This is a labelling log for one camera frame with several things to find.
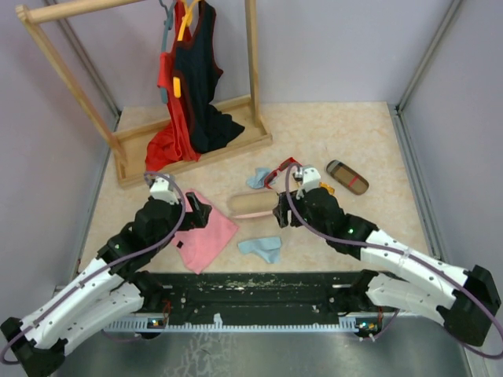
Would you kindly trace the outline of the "pink shirt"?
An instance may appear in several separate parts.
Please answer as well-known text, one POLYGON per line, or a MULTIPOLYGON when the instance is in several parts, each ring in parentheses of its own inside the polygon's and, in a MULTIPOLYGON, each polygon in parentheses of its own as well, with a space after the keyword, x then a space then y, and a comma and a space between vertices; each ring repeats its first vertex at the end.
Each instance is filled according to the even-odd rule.
POLYGON ((212 206, 209 222, 202 229, 177 232, 171 245, 181 256, 184 266, 195 274, 200 274, 224 250, 237 234, 239 226, 198 191, 195 194, 203 204, 212 206))

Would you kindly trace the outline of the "light blue cleaning cloth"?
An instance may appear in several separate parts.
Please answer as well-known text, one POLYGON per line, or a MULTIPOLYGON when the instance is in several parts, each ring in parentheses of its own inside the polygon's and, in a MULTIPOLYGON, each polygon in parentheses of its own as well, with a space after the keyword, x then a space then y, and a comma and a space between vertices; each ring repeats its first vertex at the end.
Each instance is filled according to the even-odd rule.
POLYGON ((268 264, 276 264, 281 259, 281 238, 279 236, 263 237, 239 242, 238 250, 243 255, 254 254, 268 264))

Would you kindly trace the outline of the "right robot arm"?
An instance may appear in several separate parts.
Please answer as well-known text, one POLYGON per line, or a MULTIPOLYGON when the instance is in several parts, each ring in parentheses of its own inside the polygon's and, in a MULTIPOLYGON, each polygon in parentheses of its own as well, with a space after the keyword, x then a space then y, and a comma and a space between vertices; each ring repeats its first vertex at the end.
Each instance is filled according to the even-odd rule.
POLYGON ((387 306, 441 325, 457 341, 480 347, 501 306, 490 271, 450 265, 398 242, 376 224, 343 211, 324 188, 281 192, 273 214, 280 227, 303 226, 340 254, 378 265, 364 271, 351 291, 362 311, 387 306))

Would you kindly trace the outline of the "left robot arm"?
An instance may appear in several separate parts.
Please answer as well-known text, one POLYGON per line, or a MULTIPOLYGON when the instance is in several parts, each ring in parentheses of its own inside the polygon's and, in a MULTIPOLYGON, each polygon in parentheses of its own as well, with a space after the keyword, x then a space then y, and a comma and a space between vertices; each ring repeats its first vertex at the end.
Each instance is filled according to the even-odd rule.
POLYGON ((114 321, 162 306, 163 289, 143 268, 177 232, 203 229, 213 208, 194 192, 167 202, 149 198, 134 220, 49 302, 1 325, 8 348, 29 376, 50 376, 83 342, 114 321))

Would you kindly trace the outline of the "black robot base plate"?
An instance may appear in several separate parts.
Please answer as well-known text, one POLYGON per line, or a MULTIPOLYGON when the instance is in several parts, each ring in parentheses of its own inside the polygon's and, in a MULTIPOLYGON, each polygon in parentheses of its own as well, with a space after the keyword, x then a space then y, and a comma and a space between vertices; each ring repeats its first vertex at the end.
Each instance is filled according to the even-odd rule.
POLYGON ((352 313, 377 313, 359 289, 356 272, 156 273, 157 292, 141 314, 170 325, 225 326, 338 324, 352 313))

